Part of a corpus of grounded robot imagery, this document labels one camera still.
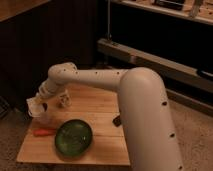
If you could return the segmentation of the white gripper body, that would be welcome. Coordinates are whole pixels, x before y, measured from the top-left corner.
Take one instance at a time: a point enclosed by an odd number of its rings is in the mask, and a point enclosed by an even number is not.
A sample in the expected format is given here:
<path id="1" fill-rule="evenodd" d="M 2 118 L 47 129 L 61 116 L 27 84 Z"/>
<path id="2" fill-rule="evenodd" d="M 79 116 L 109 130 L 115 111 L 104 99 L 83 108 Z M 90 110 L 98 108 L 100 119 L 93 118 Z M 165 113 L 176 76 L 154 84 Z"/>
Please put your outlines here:
<path id="1" fill-rule="evenodd" d="M 41 99 L 48 99 L 53 97 L 58 90 L 58 85 L 50 79 L 45 80 L 38 89 L 38 96 Z"/>

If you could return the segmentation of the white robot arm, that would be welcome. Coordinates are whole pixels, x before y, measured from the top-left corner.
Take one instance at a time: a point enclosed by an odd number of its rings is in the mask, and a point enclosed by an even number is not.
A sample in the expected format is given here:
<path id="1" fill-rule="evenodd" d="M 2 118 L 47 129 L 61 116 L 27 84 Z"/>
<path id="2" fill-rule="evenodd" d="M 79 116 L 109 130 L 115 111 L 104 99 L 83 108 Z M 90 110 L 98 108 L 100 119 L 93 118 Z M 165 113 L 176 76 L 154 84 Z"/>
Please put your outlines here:
<path id="1" fill-rule="evenodd" d="M 49 98 L 59 87 L 80 83 L 117 93 L 132 171 L 184 171 L 163 80 L 155 71 L 74 69 L 70 63 L 52 66 L 39 95 Z"/>

